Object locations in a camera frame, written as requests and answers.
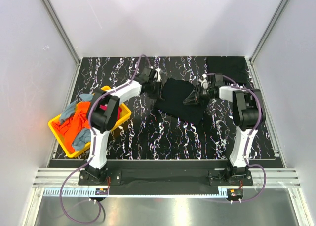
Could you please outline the black t-shirt with blue logo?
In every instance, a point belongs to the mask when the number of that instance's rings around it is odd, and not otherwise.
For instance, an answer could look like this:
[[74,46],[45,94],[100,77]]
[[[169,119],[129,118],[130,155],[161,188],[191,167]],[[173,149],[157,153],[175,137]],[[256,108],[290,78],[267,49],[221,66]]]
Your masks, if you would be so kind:
[[206,106],[183,104],[193,89],[188,81],[169,78],[163,86],[162,99],[156,100],[154,107],[181,121],[199,125]]

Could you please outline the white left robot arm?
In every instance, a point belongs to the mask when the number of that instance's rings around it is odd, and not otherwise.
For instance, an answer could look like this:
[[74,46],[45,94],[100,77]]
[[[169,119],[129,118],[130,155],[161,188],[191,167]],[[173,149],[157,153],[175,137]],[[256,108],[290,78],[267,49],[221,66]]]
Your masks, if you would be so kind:
[[120,105],[143,93],[151,99],[159,99],[161,92],[161,69],[152,66],[145,66],[140,74],[114,89],[94,92],[87,112],[91,142],[84,168],[95,184],[104,183],[107,177],[108,137],[117,122]]

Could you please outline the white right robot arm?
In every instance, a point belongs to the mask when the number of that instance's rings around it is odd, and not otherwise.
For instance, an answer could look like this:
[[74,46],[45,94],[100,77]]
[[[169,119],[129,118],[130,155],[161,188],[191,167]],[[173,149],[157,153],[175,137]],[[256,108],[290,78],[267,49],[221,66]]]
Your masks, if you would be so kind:
[[230,185],[247,178],[252,142],[259,126],[265,122],[266,113],[261,90],[240,87],[219,73],[203,74],[193,91],[184,99],[184,105],[197,105],[209,99],[221,99],[232,103],[233,123],[236,127],[234,147],[227,167],[217,178]]

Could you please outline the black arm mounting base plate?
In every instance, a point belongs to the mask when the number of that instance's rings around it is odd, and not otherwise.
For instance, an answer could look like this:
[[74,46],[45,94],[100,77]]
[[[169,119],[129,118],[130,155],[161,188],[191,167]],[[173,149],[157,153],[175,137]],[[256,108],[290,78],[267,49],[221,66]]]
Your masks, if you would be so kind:
[[250,173],[237,180],[226,180],[224,171],[219,169],[108,169],[100,178],[81,170],[79,185],[104,185],[121,186],[128,183],[201,183],[210,186],[253,186]]

